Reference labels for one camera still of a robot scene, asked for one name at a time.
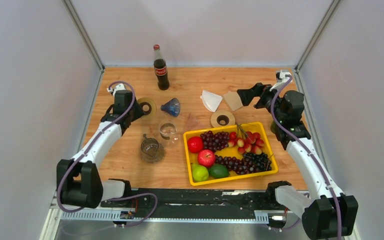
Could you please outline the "white paper coffee filter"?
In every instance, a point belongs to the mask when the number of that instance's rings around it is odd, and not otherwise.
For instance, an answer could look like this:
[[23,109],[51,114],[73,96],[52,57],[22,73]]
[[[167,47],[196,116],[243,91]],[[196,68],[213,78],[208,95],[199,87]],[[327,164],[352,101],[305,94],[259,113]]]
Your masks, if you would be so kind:
[[205,108],[212,113],[217,111],[219,105],[223,100],[223,97],[221,95],[206,90],[202,91],[200,98]]

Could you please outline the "blue glass coffee dripper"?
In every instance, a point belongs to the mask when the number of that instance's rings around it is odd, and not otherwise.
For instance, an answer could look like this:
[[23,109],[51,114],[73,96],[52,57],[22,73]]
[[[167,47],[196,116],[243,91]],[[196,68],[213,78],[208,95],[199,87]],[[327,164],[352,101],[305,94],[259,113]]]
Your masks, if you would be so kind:
[[161,105],[160,110],[172,117],[178,117],[181,111],[181,103],[177,98],[172,98],[170,101]]

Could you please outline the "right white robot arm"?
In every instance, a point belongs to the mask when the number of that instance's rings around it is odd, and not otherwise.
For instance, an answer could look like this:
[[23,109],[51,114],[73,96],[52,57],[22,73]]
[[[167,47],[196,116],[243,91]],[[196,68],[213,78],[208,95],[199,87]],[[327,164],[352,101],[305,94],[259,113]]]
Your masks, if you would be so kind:
[[353,195],[346,195],[329,175],[313,146],[311,135],[302,121],[304,94],[288,90],[283,96],[269,84],[256,83],[237,94],[243,106],[259,98],[255,109],[267,109],[273,118],[272,131],[295,161],[308,187],[309,197],[286,181],[269,183],[266,204],[281,205],[297,215],[311,240],[342,238],[353,233],[359,208]]

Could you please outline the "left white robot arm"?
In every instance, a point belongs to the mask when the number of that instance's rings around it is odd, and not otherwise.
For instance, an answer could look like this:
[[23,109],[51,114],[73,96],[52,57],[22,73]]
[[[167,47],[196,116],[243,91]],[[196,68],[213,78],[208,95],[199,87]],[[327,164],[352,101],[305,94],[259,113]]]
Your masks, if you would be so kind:
[[102,181],[99,168],[112,146],[125,134],[132,122],[144,116],[133,90],[112,92],[114,103],[102,117],[98,129],[87,144],[71,159],[62,159],[56,168],[57,204],[67,213],[94,209],[106,200],[127,207],[133,193],[126,181]]

